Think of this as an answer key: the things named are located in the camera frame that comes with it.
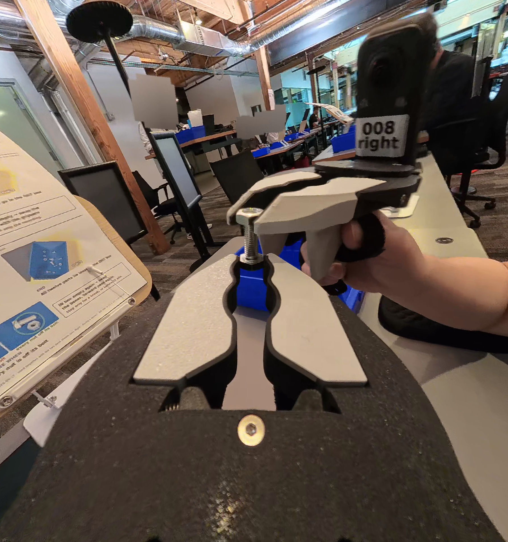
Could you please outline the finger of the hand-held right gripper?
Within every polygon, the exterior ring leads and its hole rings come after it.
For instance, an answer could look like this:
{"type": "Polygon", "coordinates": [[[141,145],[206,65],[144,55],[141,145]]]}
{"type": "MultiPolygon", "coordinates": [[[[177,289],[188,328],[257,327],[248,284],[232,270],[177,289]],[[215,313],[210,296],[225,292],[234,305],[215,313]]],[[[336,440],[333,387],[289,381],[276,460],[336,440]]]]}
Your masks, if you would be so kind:
{"type": "Polygon", "coordinates": [[[266,210],[277,196],[291,193],[309,186],[323,184],[323,177],[313,169],[294,169],[273,174],[256,182],[231,205],[226,214],[228,225],[238,224],[236,215],[242,208],[257,207],[266,210]]]}
{"type": "Polygon", "coordinates": [[[386,181],[337,177],[324,185],[281,193],[255,221],[257,235],[319,231],[349,222],[354,217],[358,193],[386,181]]]}

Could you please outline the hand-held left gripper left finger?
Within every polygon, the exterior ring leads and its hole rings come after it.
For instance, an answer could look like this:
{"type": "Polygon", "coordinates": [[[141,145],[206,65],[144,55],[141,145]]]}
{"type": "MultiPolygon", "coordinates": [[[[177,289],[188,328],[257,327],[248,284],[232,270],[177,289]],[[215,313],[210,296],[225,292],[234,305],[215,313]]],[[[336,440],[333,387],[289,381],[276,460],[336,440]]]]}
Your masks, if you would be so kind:
{"type": "Polygon", "coordinates": [[[239,259],[229,254],[176,288],[134,372],[137,384],[185,386],[211,378],[226,386],[237,371],[239,259]]]}

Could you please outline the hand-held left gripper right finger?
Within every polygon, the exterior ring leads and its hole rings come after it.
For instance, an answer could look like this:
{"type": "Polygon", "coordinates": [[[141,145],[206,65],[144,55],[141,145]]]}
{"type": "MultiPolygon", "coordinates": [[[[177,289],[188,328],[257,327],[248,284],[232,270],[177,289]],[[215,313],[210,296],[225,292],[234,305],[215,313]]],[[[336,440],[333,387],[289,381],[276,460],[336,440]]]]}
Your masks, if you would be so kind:
{"type": "Polygon", "coordinates": [[[275,301],[265,330],[268,356],[314,384],[365,386],[367,376],[328,293],[275,254],[265,264],[266,293],[275,301]]]}

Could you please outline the large steel hex nut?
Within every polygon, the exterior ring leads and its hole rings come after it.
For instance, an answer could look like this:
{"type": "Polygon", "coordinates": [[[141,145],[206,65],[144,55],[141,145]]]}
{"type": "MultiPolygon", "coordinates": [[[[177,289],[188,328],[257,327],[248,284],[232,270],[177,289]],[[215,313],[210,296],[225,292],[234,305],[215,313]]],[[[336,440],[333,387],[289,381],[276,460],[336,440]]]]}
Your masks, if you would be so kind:
{"type": "Polygon", "coordinates": [[[259,207],[243,207],[237,210],[235,214],[235,221],[240,226],[248,226],[254,224],[254,222],[261,217],[264,213],[264,209],[259,207]]]}

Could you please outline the thick short steel bolt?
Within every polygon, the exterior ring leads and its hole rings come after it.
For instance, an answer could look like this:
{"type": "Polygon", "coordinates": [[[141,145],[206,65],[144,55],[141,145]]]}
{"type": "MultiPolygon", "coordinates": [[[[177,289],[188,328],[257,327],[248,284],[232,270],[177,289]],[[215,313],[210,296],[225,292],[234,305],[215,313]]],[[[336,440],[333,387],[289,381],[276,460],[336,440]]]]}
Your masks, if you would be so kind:
{"type": "Polygon", "coordinates": [[[247,266],[256,266],[263,261],[258,237],[254,232],[253,225],[247,224],[241,226],[241,228],[244,234],[244,247],[243,252],[239,255],[240,261],[247,266]]]}

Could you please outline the blue plastic bin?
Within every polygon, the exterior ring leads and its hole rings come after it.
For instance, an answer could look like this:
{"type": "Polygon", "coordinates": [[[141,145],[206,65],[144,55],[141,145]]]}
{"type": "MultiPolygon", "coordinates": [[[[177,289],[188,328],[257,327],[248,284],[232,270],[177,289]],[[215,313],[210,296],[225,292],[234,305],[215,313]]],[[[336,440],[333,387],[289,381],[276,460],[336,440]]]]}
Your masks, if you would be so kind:
{"type": "Polygon", "coordinates": [[[331,145],[333,153],[354,152],[356,149],[356,126],[352,125],[346,133],[332,137],[331,145]]]}
{"type": "Polygon", "coordinates": [[[205,126],[193,126],[175,133],[176,139],[180,145],[189,144],[197,139],[206,136],[205,126]]]}
{"type": "MultiPolygon", "coordinates": [[[[301,269],[302,257],[300,247],[304,237],[301,237],[294,243],[288,242],[279,257],[291,264],[291,266],[301,269]]],[[[336,295],[350,310],[358,314],[365,292],[352,288],[342,281],[335,285],[325,287],[331,295],[336,295]]],[[[237,304],[241,307],[267,311],[266,308],[266,284],[263,278],[263,269],[240,270],[240,281],[237,286],[237,304]]]]}

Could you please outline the person's right forearm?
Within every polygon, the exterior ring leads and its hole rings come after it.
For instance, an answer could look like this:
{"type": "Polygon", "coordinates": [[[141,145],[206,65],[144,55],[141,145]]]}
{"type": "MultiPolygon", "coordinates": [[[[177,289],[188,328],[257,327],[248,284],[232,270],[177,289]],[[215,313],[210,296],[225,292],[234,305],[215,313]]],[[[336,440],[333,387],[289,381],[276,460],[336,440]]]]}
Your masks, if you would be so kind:
{"type": "Polygon", "coordinates": [[[435,322],[508,336],[508,262],[426,256],[416,311],[435,322]]]}

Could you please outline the person's right hand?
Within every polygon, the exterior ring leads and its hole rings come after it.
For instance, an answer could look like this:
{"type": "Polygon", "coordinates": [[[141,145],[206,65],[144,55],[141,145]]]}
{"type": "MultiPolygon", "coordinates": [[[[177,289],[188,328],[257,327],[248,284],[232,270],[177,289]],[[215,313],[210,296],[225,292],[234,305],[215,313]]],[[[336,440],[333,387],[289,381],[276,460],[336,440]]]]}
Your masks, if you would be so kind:
{"type": "Polygon", "coordinates": [[[349,263],[335,261],[327,274],[317,280],[332,286],[342,280],[354,289],[379,293],[395,301],[411,294],[427,275],[427,258],[411,234],[376,211],[368,215],[373,224],[384,229],[384,249],[376,257],[349,263]]]}

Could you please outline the black floor lamp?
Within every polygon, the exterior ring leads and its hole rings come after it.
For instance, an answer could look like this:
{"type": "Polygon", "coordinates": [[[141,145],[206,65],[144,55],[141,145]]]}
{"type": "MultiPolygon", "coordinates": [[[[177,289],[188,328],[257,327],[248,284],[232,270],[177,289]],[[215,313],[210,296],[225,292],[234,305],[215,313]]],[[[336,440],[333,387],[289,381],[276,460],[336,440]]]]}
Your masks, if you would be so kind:
{"type": "Polygon", "coordinates": [[[114,38],[128,35],[132,28],[134,38],[154,38],[150,23],[146,17],[135,18],[125,5],[116,1],[87,1],[74,7],[66,17],[67,30],[75,39],[93,44],[104,41],[129,96],[129,78],[114,38]]]}
{"type": "Polygon", "coordinates": [[[314,107],[317,107],[317,116],[318,116],[318,125],[319,127],[323,130],[324,129],[324,120],[323,120],[323,116],[322,116],[322,113],[321,113],[321,105],[320,105],[320,98],[321,98],[321,95],[320,95],[320,88],[319,88],[319,73],[324,71],[325,70],[325,66],[324,65],[319,65],[319,66],[316,66],[316,67],[313,67],[312,69],[310,69],[307,74],[309,76],[314,76],[315,77],[315,81],[316,81],[316,102],[315,104],[318,104],[318,105],[314,105],[314,107]]]}

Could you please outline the wooden top desk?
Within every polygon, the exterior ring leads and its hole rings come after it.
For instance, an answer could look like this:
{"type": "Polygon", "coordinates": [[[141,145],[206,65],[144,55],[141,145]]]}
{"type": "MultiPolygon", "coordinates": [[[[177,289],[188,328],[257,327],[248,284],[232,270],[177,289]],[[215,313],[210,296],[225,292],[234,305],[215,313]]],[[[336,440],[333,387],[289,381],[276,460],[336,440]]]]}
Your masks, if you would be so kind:
{"type": "Polygon", "coordinates": [[[188,141],[179,141],[179,147],[185,157],[188,157],[189,153],[197,156],[221,149],[225,149],[226,155],[229,157],[232,156],[231,145],[240,143],[240,139],[237,139],[236,136],[235,130],[221,131],[188,141]]]}

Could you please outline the display screen on black stand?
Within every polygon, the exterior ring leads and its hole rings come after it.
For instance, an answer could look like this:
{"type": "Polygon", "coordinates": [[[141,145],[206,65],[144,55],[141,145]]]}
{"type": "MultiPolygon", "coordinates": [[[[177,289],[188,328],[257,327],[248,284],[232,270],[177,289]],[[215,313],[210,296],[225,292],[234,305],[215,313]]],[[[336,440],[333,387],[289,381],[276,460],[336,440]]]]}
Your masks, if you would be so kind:
{"type": "Polygon", "coordinates": [[[190,266],[190,272],[193,273],[210,258],[211,254],[208,248],[221,248],[226,244],[226,241],[215,241],[211,235],[199,207],[199,202],[203,198],[202,194],[196,185],[175,133],[148,131],[147,135],[156,160],[172,189],[179,214],[199,253],[199,259],[190,266]]]}

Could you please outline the laminated instruction sheet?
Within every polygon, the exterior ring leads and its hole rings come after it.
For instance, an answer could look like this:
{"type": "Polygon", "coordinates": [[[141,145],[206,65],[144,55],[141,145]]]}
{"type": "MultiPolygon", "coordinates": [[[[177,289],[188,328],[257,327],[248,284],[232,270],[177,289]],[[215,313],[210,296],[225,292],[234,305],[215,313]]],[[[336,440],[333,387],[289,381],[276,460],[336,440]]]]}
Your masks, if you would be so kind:
{"type": "Polygon", "coordinates": [[[121,241],[0,132],[0,412],[148,294],[121,241]]]}

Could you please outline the white stand base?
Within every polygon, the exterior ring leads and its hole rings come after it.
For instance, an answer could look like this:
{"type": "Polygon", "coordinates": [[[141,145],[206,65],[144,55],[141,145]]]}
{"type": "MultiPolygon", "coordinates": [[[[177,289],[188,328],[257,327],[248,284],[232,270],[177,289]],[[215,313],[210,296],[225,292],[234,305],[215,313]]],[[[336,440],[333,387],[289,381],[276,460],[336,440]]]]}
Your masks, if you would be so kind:
{"type": "Polygon", "coordinates": [[[41,395],[36,390],[32,392],[38,404],[25,417],[23,428],[39,447],[45,446],[57,418],[81,379],[114,342],[114,340],[111,340],[47,396],[41,395]]]}

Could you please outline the wooden support post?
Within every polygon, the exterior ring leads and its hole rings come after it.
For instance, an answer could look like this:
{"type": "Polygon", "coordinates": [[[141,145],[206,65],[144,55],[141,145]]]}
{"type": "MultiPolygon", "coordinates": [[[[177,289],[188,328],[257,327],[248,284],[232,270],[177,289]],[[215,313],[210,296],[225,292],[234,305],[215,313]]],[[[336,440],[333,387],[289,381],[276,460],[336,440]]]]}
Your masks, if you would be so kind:
{"type": "Polygon", "coordinates": [[[159,224],[97,104],[81,68],[46,1],[15,1],[27,27],[38,43],[59,83],[73,102],[106,161],[115,161],[148,231],[148,243],[156,255],[170,249],[159,224]]]}
{"type": "Polygon", "coordinates": [[[261,46],[255,51],[254,55],[257,64],[259,81],[262,89],[264,107],[266,111],[272,111],[275,109],[275,96],[271,88],[270,71],[266,54],[266,47],[264,45],[261,46]]]}

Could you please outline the silver ventilation duct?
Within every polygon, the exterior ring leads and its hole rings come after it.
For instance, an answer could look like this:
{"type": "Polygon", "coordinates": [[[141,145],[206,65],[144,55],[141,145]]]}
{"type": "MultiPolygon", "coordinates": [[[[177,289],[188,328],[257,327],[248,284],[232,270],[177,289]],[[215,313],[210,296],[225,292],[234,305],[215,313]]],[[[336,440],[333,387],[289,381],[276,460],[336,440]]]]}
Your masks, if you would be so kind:
{"type": "MultiPolygon", "coordinates": [[[[31,36],[20,11],[9,1],[0,1],[0,30],[31,36]]],[[[218,31],[186,21],[181,22],[177,28],[149,17],[133,15],[131,28],[119,31],[118,38],[120,41],[146,38],[168,43],[177,51],[216,57],[248,56],[260,47],[277,41],[280,36],[277,32],[261,32],[250,36],[249,40],[234,41],[218,31]]]]}

